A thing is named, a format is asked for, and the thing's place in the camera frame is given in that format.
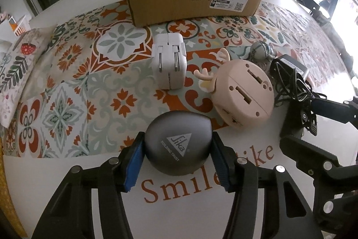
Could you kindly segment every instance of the blue gripper pad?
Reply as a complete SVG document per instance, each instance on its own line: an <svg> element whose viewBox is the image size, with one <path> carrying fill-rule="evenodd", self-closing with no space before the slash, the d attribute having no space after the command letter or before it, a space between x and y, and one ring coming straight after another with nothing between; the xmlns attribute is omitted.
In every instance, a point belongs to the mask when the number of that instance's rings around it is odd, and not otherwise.
<svg viewBox="0 0 358 239"><path fill-rule="evenodd" d="M129 192L131 188L135 186L144 159L143 141L138 143L135 141L131 147L135 149L126 168L126 179L124 181L125 192Z"/></svg>
<svg viewBox="0 0 358 239"><path fill-rule="evenodd" d="M216 142L216 139L213 139L211 142L210 155L213 160L214 167L220 181L220 185L225 188L225 191L232 192L232 185L230 183L230 170L224 158L224 154L222 152L223 150L223 147L219 147L218 143Z"/></svg>

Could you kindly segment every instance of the patterned tablecloth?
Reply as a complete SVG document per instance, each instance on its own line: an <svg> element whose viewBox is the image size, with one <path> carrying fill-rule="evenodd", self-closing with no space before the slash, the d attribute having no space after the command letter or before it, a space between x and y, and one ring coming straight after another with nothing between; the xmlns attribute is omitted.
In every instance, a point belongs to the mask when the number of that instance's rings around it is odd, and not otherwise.
<svg viewBox="0 0 358 239"><path fill-rule="evenodd" d="M187 77L180 90L159 90L151 69L153 36L182 34ZM189 110L225 126L195 69L216 71L226 47L233 59L266 39L279 54L308 67L315 86L346 69L331 41L308 15L261 3L252 17L182 19L135 28L127 2L79 15L56 28L23 92L9 129L1 129L3 152L33 158L118 152L161 113Z"/></svg>

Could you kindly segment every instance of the black clamp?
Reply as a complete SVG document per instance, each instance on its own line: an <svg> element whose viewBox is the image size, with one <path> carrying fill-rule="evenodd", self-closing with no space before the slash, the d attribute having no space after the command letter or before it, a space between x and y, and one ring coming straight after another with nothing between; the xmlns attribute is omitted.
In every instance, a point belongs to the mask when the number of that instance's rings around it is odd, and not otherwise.
<svg viewBox="0 0 358 239"><path fill-rule="evenodd" d="M256 167L234 150L224 146L214 132L211 156L221 185L235 192L229 222L223 239L252 239L258 189L265 191L262 239L323 238L303 194L287 170Z"/></svg>
<svg viewBox="0 0 358 239"><path fill-rule="evenodd" d="M352 191L358 189L358 166L342 167L335 155L292 135L281 139L280 148L314 179L313 215L320 229L338 234L335 238L356 238L358 196Z"/></svg>
<svg viewBox="0 0 358 239"><path fill-rule="evenodd" d="M94 239L92 188L98 188L103 238L133 239L121 192L135 185L144 159L144 132L133 144L101 166L73 166L66 174L35 228L33 239Z"/></svg>
<svg viewBox="0 0 358 239"><path fill-rule="evenodd" d="M316 115L344 124L351 123L358 130L358 96L354 96L352 101L344 103L319 97L305 102L291 100L280 137L293 135L301 138L303 128L317 136Z"/></svg>

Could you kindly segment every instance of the cushion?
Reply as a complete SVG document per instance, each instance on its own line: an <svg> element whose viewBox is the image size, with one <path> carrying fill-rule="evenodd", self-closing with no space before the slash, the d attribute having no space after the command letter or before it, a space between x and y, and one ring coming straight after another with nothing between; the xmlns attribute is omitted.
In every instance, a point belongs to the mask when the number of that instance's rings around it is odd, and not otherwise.
<svg viewBox="0 0 358 239"><path fill-rule="evenodd" d="M4 41L4 40L0 40L0 52L1 53L6 53L9 48L11 47L11 43L8 41Z"/></svg>
<svg viewBox="0 0 358 239"><path fill-rule="evenodd" d="M26 81L36 61L47 48L55 26L25 32L10 47L0 63L0 123L8 128Z"/></svg>

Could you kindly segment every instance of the white power adapter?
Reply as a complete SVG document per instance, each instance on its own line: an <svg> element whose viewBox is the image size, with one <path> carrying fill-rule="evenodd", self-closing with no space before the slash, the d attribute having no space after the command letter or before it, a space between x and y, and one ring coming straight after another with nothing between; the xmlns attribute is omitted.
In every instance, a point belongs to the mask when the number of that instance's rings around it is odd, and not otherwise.
<svg viewBox="0 0 358 239"><path fill-rule="evenodd" d="M184 86L187 52L181 34L154 36L152 58L153 75L160 89L178 89Z"/></svg>

